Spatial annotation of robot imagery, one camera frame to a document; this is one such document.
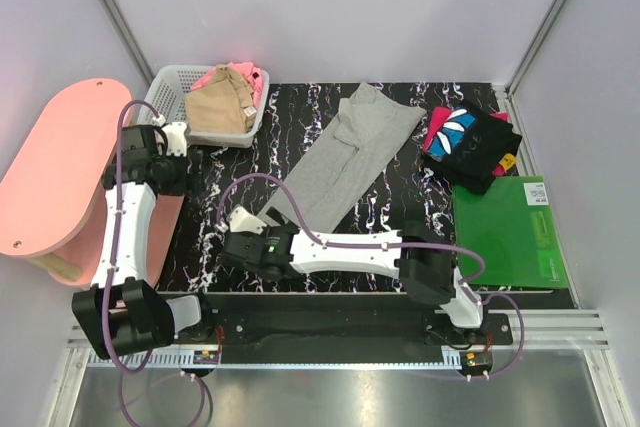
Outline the left aluminium frame post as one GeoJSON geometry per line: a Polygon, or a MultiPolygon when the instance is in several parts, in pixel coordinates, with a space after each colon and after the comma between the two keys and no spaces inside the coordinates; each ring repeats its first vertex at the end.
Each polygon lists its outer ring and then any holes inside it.
{"type": "Polygon", "coordinates": [[[155,74],[141,46],[131,29],[118,0],[99,0],[111,24],[113,25],[124,49],[147,87],[151,85],[155,74]]]}

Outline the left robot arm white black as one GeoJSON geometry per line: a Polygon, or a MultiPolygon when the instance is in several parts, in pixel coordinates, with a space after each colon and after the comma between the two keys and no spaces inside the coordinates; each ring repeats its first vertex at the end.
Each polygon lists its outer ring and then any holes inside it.
{"type": "Polygon", "coordinates": [[[89,289],[74,294],[72,312],[97,356],[110,360],[168,347],[183,332],[196,343],[216,319],[195,295],[165,299],[148,279],[152,214],[161,196],[186,192],[184,122],[125,127],[102,176],[107,203],[103,248],[89,289]]]}

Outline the beige t shirt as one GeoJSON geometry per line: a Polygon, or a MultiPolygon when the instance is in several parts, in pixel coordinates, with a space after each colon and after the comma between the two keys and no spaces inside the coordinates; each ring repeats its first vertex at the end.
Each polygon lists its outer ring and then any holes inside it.
{"type": "Polygon", "coordinates": [[[202,88],[185,95],[190,127],[197,132],[243,134],[253,125],[257,109],[252,88],[245,79],[224,64],[202,88]]]}

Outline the black printed folded t shirt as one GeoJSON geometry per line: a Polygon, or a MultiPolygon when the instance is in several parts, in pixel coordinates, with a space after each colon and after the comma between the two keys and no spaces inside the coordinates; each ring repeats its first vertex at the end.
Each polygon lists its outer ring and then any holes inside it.
{"type": "Polygon", "coordinates": [[[517,160],[522,136],[504,114],[489,114],[463,100],[452,109],[436,132],[430,147],[422,152],[424,164],[438,177],[475,195],[487,192],[500,162],[517,160]]]}

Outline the aluminium front rail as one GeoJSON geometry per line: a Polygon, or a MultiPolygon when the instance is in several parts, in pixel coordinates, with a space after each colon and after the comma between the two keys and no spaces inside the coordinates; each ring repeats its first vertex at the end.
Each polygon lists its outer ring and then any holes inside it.
{"type": "MultiPolygon", "coordinates": [[[[507,311],[489,316],[493,353],[508,350],[602,350],[608,341],[599,317],[592,311],[525,311],[521,317],[507,311]]],[[[155,349],[148,367],[184,370],[326,369],[326,370],[446,370],[460,371],[464,353],[435,336],[429,322],[415,340],[388,335],[382,338],[328,336],[270,336],[257,343],[234,342],[226,335],[220,345],[177,343],[155,349]]]]}

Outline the pink t shirt in basket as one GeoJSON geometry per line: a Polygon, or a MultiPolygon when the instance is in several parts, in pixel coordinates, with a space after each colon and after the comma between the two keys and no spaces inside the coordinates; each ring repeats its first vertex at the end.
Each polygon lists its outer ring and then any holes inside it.
{"type": "MultiPolygon", "coordinates": [[[[253,104],[255,107],[258,107],[262,98],[265,83],[263,71],[259,67],[255,66],[252,62],[230,62],[226,64],[226,67],[233,69],[245,79],[245,81],[252,88],[253,104]]],[[[190,89],[192,91],[195,91],[204,87],[210,81],[215,71],[216,68],[213,67],[206,74],[200,77],[194,84],[192,84],[190,89]]]]}

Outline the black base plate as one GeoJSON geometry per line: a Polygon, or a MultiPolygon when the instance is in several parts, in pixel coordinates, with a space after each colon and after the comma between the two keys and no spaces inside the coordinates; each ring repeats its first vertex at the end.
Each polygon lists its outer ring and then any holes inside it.
{"type": "Polygon", "coordinates": [[[400,293],[203,293],[222,327],[222,363],[247,366],[428,365],[448,344],[507,347],[513,324],[486,315],[480,329],[455,330],[437,307],[400,293]]]}

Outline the grey t shirt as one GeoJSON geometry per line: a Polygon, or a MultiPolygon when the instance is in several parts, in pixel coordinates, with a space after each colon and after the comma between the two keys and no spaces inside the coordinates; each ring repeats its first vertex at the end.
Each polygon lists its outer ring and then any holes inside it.
{"type": "Polygon", "coordinates": [[[417,209],[423,83],[302,84],[278,91],[272,115],[281,176],[308,227],[369,233],[417,209]]]}

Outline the aluminium frame post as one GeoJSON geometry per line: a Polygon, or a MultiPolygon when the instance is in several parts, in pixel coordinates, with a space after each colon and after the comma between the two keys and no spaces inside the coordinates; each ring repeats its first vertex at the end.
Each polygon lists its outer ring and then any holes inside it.
{"type": "Polygon", "coordinates": [[[118,0],[99,0],[111,24],[113,25],[124,49],[147,87],[151,85],[155,74],[141,46],[131,29],[118,0]]]}
{"type": "Polygon", "coordinates": [[[523,82],[524,77],[530,70],[568,2],[569,0],[552,0],[523,58],[519,62],[510,81],[505,85],[505,92],[508,96],[513,96],[523,82]]]}

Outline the right aluminium frame post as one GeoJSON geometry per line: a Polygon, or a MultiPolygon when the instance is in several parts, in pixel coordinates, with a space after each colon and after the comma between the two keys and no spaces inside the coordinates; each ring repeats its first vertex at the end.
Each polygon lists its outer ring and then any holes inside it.
{"type": "Polygon", "coordinates": [[[513,96],[523,82],[524,77],[530,70],[568,2],[569,0],[552,0],[523,58],[519,62],[510,81],[505,85],[505,92],[508,96],[513,96]]]}

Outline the pink oval tiered shelf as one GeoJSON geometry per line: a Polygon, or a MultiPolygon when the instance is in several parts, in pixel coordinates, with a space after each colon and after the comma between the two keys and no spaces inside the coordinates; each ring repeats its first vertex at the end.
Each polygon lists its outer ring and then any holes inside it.
{"type": "Polygon", "coordinates": [[[72,286],[91,283],[109,211],[101,176],[114,155],[122,83],[93,78],[57,93],[1,181],[1,251],[72,286]]]}

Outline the white plastic laundry basket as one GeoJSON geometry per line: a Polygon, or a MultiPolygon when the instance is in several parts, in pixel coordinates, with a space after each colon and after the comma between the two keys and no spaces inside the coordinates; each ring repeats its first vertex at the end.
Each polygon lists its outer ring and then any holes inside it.
{"type": "MultiPolygon", "coordinates": [[[[161,68],[154,78],[145,97],[167,122],[186,122],[185,95],[191,90],[191,85],[203,77],[212,66],[206,65],[168,65],[161,68]]],[[[187,131],[189,145],[249,148],[262,126],[262,119],[268,99],[270,76],[266,70],[263,73],[263,89],[260,102],[256,107],[254,125],[243,134],[197,132],[192,128],[187,131]]]]}

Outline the green folding board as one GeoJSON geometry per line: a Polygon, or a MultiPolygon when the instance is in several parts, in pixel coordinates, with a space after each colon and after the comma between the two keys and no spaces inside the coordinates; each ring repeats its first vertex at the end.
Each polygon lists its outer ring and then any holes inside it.
{"type": "Polygon", "coordinates": [[[453,188],[456,244],[486,264],[473,285],[564,289],[569,286],[544,179],[505,176],[483,195],[453,188]]]}

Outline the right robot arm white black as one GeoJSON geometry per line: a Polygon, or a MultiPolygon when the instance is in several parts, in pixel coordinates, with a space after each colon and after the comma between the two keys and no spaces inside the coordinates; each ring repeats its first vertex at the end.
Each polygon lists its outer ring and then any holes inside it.
{"type": "Polygon", "coordinates": [[[490,330],[480,297],[453,259],[473,253],[439,242],[420,223],[373,234],[329,234],[284,217],[268,224],[237,207],[227,226],[221,252],[226,266],[273,282],[328,271],[376,274],[399,281],[412,301],[444,310],[463,342],[476,343],[490,330]]]}

